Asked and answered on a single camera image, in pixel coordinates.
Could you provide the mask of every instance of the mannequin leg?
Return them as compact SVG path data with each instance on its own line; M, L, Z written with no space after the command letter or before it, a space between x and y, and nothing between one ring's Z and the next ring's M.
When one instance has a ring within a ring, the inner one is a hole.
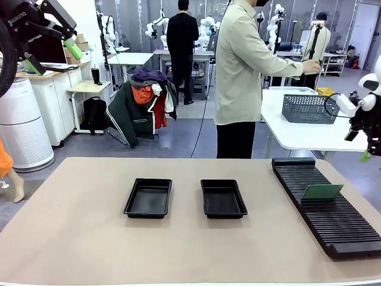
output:
M12 180L12 183L14 185L14 189L15 189L15 198L14 198L14 203L18 203L19 201L21 201L25 194L24 194L24 179L22 177L20 177L14 169L11 169L8 174L7 174L11 180Z

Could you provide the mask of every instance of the cardboard box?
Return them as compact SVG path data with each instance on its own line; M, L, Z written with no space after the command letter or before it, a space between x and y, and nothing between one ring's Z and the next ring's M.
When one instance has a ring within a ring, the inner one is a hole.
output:
M88 51L90 50L89 48L89 43L78 43L77 44L78 48L80 48L81 51Z
M73 54L69 51L68 48L64 47L65 57L72 58L74 57Z
M67 64L80 64L81 61L77 60L76 58L66 58Z
M86 43L86 40L85 40L85 37L83 36L83 34L77 35L76 44L79 44L79 43Z

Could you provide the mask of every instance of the man in black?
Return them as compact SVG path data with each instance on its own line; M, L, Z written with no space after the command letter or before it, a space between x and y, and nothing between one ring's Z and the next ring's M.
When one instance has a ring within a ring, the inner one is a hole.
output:
M180 12L168 23L167 43L171 54L173 81L179 100L179 87L184 80L184 105L194 103L191 93L194 41L198 40L197 20L186 11L189 0L179 0Z

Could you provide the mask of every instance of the green jacket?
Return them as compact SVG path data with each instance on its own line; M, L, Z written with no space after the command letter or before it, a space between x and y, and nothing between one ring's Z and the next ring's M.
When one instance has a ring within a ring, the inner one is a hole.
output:
M131 84L126 82L106 109L109 125L118 130L123 139L134 148L137 137L153 139L155 136L155 114L153 107L156 97L149 103L139 105L133 97Z

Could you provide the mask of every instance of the basket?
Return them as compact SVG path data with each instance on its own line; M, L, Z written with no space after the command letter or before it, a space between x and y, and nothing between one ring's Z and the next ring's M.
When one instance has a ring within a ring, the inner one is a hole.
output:
M316 91L319 95L327 95L328 97L335 93L335 91L330 88L317 88Z
M282 114L288 122L334 124L340 107L333 99L321 95L285 94Z

